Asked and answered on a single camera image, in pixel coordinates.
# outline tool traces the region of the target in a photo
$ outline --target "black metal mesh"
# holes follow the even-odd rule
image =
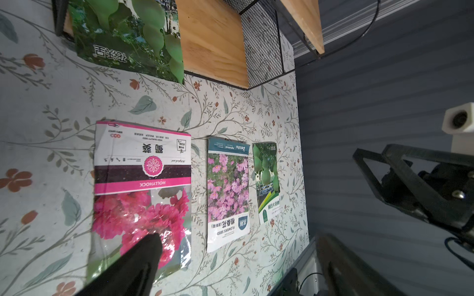
[[[247,6],[252,4],[254,0],[224,0],[224,2],[240,14]]]
[[[260,0],[241,15],[249,87],[283,74],[278,20],[269,1]]]

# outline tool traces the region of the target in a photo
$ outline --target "wall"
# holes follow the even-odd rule
[[[333,233],[407,295],[471,295],[474,273],[445,249],[449,233],[378,201],[351,157],[389,143],[450,150],[444,112],[473,101],[473,5],[420,1],[296,72],[310,236]]]

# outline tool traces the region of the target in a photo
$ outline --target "cosmos flower seed packet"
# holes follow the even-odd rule
[[[208,150],[207,252],[250,232],[248,152],[250,145],[211,137]]]

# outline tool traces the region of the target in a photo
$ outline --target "screw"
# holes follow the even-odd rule
[[[464,199],[465,194],[461,190],[454,190],[453,193],[451,193],[452,197],[456,197],[458,199]]]

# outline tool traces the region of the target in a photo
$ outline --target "pink label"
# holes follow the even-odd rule
[[[114,193],[149,190],[149,189],[154,189],[154,188],[174,187],[174,186],[190,185],[190,184],[191,184],[191,177],[114,182],[114,183],[99,183],[99,184],[95,184],[94,186],[94,194],[95,195],[114,194]]]
[[[163,163],[158,156],[149,156],[142,165],[143,171],[149,177],[156,177],[163,171]]]

